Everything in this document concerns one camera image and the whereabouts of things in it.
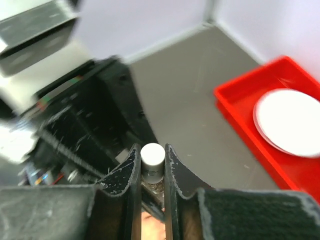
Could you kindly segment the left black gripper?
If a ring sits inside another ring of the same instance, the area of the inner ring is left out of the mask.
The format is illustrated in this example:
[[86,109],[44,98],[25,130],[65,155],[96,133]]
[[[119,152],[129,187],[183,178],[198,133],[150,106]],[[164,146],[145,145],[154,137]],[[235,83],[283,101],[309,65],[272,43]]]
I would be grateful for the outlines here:
[[73,172],[72,184],[91,184],[118,165],[122,151],[157,141],[130,67],[118,56],[89,60],[36,96],[24,113],[39,138],[27,169]]

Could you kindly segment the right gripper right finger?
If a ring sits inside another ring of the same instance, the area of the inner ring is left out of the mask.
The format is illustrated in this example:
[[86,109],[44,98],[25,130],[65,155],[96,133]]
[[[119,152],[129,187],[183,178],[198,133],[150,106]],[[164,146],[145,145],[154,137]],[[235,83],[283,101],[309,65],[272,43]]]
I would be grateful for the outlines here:
[[214,188],[165,146],[165,231],[169,240],[317,240],[320,206],[292,190]]

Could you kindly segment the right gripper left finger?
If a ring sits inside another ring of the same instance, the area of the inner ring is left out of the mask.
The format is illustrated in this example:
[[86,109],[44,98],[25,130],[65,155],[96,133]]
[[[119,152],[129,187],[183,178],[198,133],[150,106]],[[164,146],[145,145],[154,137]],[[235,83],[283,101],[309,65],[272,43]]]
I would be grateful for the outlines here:
[[0,189],[3,240],[139,240],[141,155],[126,159],[96,184],[5,186]]

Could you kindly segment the white nail polish cap brush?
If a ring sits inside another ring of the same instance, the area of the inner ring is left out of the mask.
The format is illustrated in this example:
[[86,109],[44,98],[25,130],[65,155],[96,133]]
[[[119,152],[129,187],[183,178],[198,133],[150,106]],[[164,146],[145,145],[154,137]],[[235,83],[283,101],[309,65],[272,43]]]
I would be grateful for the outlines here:
[[142,147],[141,173],[143,179],[149,184],[157,184],[164,177],[165,149],[158,143],[148,143]]

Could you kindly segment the glitter nail polish bottle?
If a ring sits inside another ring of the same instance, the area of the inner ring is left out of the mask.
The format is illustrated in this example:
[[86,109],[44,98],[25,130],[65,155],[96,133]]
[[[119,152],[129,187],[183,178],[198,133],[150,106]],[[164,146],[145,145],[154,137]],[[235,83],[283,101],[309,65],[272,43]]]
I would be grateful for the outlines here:
[[157,183],[149,183],[142,176],[142,185],[146,187],[146,189],[154,195],[164,196],[165,186],[164,186],[164,178],[162,178]]

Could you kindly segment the mannequin hand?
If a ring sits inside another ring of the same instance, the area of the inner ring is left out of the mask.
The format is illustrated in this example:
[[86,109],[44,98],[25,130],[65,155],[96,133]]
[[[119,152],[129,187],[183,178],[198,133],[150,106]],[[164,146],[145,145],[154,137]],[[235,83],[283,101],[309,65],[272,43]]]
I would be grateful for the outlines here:
[[141,213],[141,240],[165,240],[166,226],[148,212]]

